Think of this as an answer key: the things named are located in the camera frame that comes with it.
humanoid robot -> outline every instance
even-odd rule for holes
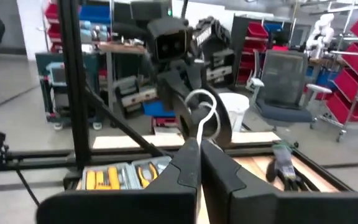
[[[334,14],[324,14],[314,24],[314,28],[306,41],[306,53],[312,58],[320,58],[324,48],[329,45],[334,37],[334,29],[331,22]]]

